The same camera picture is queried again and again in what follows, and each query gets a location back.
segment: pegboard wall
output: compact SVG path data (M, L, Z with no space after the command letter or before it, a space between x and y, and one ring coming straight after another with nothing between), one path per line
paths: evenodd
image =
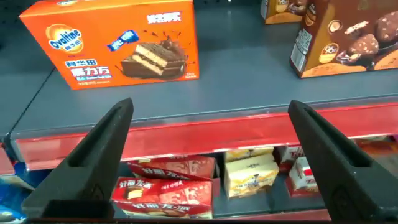
M20 23L18 16L37 1L38 0L0 0L0 26ZM261 0L193 0L193 3L195 9L205 9L209 7L260 4Z

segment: red shelf edge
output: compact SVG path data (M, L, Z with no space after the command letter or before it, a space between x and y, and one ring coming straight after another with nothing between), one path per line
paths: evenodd
M398 103L317 111L349 137L398 133ZM64 134L17 139L16 143L29 170L50 169L57 166L84 136L85 133ZM122 161L298 143L287 113L264 114L131 128Z

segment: chocolate wafer bar image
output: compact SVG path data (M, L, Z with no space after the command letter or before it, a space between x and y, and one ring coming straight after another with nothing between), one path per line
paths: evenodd
M379 52L379 42L373 34L367 34L352 43L348 50L338 54L336 59L343 65L360 65L366 70L374 69L373 59Z
M130 200L133 198L139 198L142 196L142 192L144 191L144 189L142 187L138 187L138 186L131 186L131 187L127 187L126 191L124 193L124 198Z
M137 44L134 53L121 62L123 74L131 78L172 80L185 73L185 58L156 43Z
M380 53L395 48L398 43L398 11L390 12L376 21L374 36L380 45Z
M288 6L289 12L298 16L304 16L305 12L307 11L307 3L308 0L294 0Z

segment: gray metal shelf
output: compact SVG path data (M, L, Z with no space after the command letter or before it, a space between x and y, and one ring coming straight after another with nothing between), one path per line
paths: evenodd
M198 9L196 22L199 80L71 91L54 71L11 138L87 131L126 97L133 126L286 111L291 99L326 107L398 99L397 70L299 79L288 64L298 24L264 26L257 4Z
M19 21L0 39L0 141L17 123L54 65Z
M119 176L134 177L125 163L121 163L119 166ZM320 195L290 197L285 185L286 178L287 174L281 173L277 176L269 191L258 192L249 197L232 198L229 200L226 197L224 187L222 187L220 196L213 197L213 217L251 216L325 208ZM119 208L116 208L115 216L117 218L127 217Z

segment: store shelf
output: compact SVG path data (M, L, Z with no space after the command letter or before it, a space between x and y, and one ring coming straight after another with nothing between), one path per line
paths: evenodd
M286 185L285 174L279 174L268 192L244 198L227 199L226 194L213 199L213 215L215 218L253 216L267 213L296 212L301 210L324 209L322 197L290 197Z
M289 213L279 213L279 214L263 214L263 215L251 215L250 217L231 217L228 219L234 220L280 220L280 221L330 221L328 210L318 209L318 210L307 210L300 212L289 212Z
M121 163L119 166L119 176L134 177L128 166ZM296 214L296 211L312 211L314 220L327 220L328 213L324 211L325 204L322 197L290 197L285 185L287 174L279 174L267 192L258 192L255 195L243 198L227 199L224 187L221 188L219 197L213 197L213 218L247 218L264 215L275 215L280 213L292 214L299 217L298 220L305 218ZM116 209L116 218L127 218L119 208ZM282 219L282 217L269 217L266 219Z
M348 136L398 132L397 70L301 80L288 64L297 24L264 26L259 5L196 16L199 80L71 91L54 71L11 134L29 169L55 167L126 97L135 112L123 160L298 143L292 99Z
M21 23L4 29L7 35L0 39L0 141L17 123L54 68Z

